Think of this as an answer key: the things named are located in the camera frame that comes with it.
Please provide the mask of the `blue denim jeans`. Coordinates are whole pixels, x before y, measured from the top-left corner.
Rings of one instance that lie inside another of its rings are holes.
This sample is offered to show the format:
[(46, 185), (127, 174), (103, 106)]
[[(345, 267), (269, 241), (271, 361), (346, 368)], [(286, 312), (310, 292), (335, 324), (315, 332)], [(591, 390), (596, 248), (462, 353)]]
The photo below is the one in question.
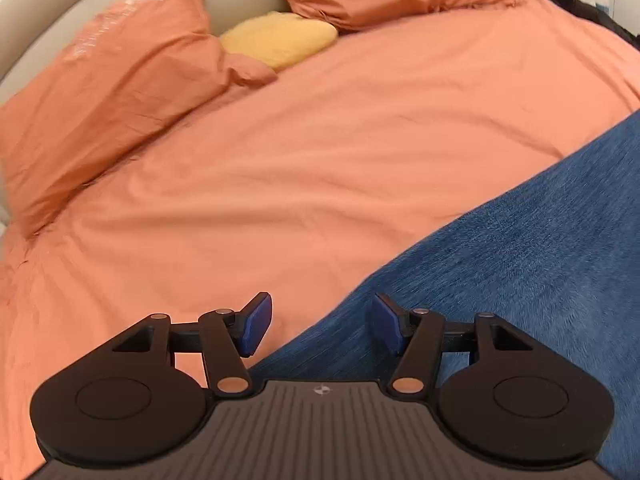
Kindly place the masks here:
[(371, 274), (252, 366), (255, 379), (386, 379), (369, 332), (379, 292), (451, 321), (498, 314), (600, 380), (615, 404), (599, 463), (639, 474), (639, 119), (464, 214)]

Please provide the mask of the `orange duvet cover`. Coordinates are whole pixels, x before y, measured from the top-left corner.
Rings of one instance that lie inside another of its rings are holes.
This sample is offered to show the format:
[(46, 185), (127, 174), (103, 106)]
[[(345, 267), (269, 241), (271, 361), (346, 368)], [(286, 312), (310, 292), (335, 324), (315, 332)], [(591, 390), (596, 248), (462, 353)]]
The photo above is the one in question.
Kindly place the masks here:
[(638, 51), (548, 0), (346, 35), (201, 106), (4, 238), (1, 474), (42, 461), (29, 402), (145, 316), (191, 322), (269, 292), (254, 362), (381, 266), (635, 112)]

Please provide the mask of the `orange pillow left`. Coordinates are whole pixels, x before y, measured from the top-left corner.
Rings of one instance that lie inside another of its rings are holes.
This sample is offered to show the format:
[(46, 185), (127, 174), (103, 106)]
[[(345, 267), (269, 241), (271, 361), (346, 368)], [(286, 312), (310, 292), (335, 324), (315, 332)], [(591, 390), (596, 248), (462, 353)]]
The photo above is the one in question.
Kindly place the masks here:
[(2, 176), (26, 237), (87, 183), (234, 86), (276, 78), (229, 54), (204, 0), (118, 0), (1, 109)]

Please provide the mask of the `yellow cushion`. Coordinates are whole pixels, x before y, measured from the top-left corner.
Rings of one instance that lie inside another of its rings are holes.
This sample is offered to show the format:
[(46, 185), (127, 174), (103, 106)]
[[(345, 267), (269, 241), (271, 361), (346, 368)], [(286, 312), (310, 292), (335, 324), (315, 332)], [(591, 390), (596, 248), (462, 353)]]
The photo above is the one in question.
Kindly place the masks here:
[(254, 58), (275, 72), (326, 50), (337, 38), (337, 29), (329, 23), (282, 12), (250, 18), (219, 37), (227, 52)]

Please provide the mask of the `black bag beside bed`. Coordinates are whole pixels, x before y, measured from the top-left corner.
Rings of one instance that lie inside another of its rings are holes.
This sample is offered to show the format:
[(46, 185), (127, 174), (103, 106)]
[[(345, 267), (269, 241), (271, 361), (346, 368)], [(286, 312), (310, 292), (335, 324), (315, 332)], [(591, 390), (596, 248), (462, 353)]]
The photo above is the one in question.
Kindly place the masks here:
[(564, 11), (576, 16), (576, 18), (582, 18), (583, 20), (590, 21), (591, 23), (600, 25), (611, 32), (614, 32), (616, 36), (619, 36), (626, 41), (627, 44), (631, 44), (637, 50), (640, 50), (639, 36), (634, 35), (628, 29), (620, 26), (614, 21), (605, 11), (593, 6), (592, 4), (582, 2), (582, 0), (550, 0), (556, 6), (559, 6)]

